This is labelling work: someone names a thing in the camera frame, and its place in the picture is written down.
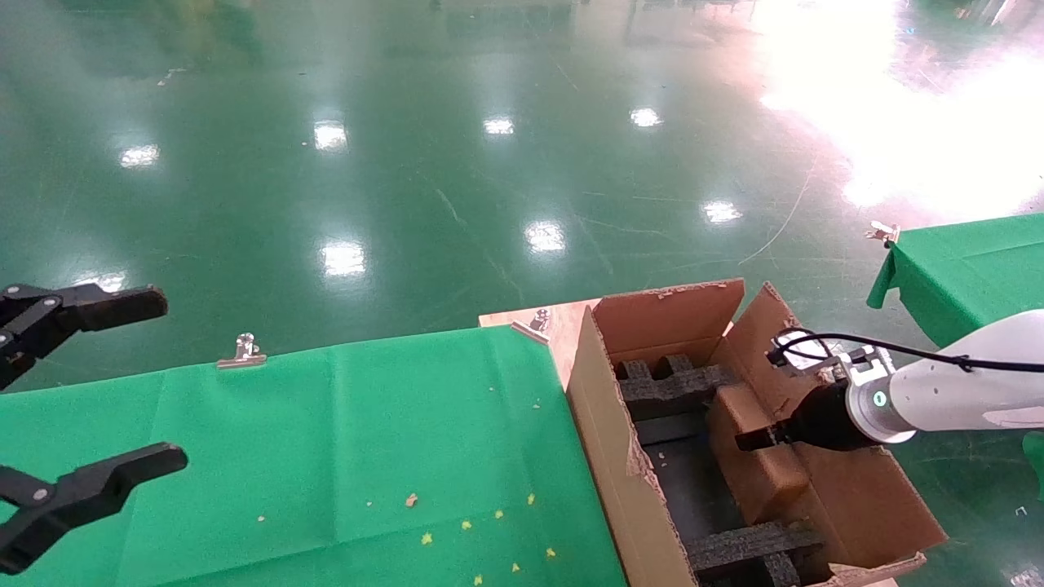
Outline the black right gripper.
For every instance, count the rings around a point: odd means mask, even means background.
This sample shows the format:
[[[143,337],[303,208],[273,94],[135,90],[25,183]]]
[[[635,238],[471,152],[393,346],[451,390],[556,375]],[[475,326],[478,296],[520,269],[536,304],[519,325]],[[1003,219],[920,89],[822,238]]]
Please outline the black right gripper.
[[[758,451],[786,444],[806,443],[833,451],[856,449],[856,427],[847,409],[849,382],[839,380],[809,391],[785,425],[735,435],[741,451]]]

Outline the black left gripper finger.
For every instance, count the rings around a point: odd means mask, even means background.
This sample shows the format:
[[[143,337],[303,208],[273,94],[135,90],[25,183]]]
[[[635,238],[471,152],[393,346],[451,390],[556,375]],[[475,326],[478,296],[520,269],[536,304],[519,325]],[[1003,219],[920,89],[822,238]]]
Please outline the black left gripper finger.
[[[78,467],[55,483],[3,466],[2,501],[15,507],[1,527],[3,576],[25,572],[68,532],[118,514],[139,484],[187,465],[182,448],[153,444]]]
[[[149,285],[105,291],[97,284],[41,289],[11,284],[1,298],[1,390],[78,332],[98,332],[167,316],[169,302]]]

